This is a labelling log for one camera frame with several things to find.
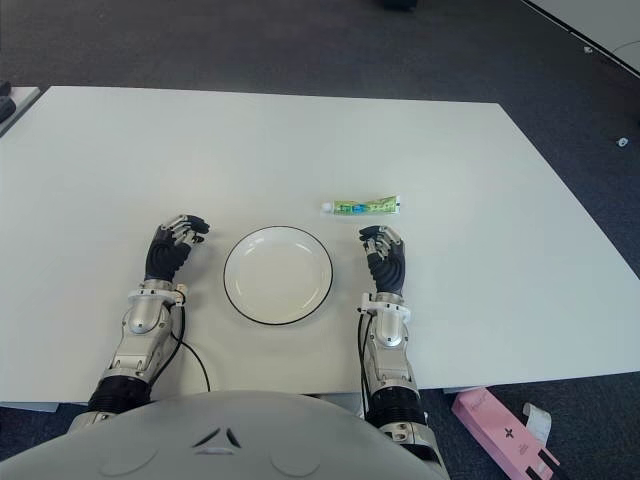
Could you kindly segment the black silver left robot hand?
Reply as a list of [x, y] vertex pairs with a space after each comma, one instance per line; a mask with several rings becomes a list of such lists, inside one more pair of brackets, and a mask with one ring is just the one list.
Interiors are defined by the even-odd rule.
[[144, 280], [172, 282], [192, 247], [202, 243], [209, 230], [204, 219], [185, 214], [159, 225], [148, 248]]

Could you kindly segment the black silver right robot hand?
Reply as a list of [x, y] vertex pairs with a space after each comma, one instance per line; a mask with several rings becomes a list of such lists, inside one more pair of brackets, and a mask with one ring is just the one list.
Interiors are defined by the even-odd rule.
[[359, 231], [369, 268], [378, 292], [402, 295], [405, 273], [405, 244], [390, 226], [374, 225]]

